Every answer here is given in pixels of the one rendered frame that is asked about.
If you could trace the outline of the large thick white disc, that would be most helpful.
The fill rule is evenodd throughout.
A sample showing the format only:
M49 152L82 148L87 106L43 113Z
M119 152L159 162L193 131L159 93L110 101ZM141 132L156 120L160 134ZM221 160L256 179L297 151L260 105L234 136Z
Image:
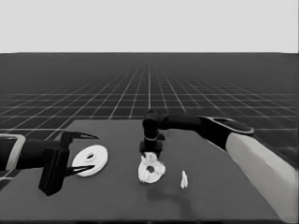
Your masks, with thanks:
M92 166L91 169L78 173L79 176L91 176L100 172L108 161L107 149L101 145L93 145L82 149L73 159L72 166Z

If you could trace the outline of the small white T-shaped piece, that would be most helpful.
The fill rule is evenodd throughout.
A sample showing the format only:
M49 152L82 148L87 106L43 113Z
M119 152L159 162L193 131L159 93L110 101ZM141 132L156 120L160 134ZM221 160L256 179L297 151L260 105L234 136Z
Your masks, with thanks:
M188 187L188 177L187 177L185 171L182 171L182 173L181 173L180 187L181 187L182 189L185 189L185 188Z

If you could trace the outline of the white round carrier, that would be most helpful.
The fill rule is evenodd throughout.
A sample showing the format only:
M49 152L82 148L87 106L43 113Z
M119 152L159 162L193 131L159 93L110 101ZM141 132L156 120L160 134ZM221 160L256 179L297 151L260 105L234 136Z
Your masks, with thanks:
M156 183L157 181L159 181L161 179L161 177L163 175L157 175L155 172L154 172L154 166L156 164L163 164L162 162L160 161L156 161L156 162L148 162L148 167L147 169L145 170L141 170L138 166L138 173L141 173L141 172L146 172L148 171L149 172L149 182L147 184L152 184L152 183Z

